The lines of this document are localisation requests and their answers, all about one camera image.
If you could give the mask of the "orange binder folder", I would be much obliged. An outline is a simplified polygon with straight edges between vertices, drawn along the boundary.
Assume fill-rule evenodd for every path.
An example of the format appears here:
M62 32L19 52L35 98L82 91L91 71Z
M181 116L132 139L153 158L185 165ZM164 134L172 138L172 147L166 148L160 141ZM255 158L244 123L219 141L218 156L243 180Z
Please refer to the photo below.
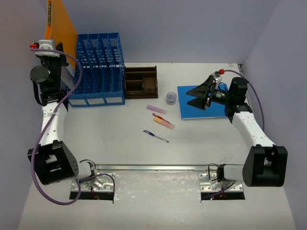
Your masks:
M76 58L76 45L78 33L60 0L47 2L47 23L45 39L54 40L56 45L62 43L65 53Z

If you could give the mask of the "white clipboard with metal clip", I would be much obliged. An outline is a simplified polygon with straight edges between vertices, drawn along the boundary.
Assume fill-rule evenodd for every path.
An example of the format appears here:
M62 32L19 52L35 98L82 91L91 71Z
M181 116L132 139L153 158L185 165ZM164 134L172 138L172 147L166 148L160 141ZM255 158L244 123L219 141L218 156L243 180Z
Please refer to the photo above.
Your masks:
M71 75L71 73L65 66L61 67L61 80L70 90L74 88L75 86L74 77Z

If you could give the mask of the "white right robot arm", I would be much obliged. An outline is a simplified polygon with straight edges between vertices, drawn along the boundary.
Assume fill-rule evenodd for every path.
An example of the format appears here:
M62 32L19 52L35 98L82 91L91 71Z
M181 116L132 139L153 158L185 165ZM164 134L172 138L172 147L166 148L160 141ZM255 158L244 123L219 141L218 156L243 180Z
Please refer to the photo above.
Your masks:
M224 70L214 72L205 82L186 93L194 97L187 104L200 110L206 110L212 103L224 105L225 116L249 148L244 165L221 164L217 167L215 185L225 188L231 181L241 181L248 187L283 186L287 149L271 141L256 122L252 109L245 102L249 81L238 76L232 78L227 91L221 90L218 83L223 73Z

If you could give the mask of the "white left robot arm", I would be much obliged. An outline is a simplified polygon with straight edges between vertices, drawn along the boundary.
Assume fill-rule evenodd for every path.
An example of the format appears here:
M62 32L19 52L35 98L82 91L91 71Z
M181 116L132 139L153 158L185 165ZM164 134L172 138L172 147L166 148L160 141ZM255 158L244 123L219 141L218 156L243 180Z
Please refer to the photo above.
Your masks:
M89 188L99 185L100 177L90 163L78 162L63 142L64 120L68 112L67 93L61 78L69 75L63 45L40 40L30 46L41 65L31 69L36 101L41 105L43 122L38 143L28 151L33 180L43 185L77 178Z

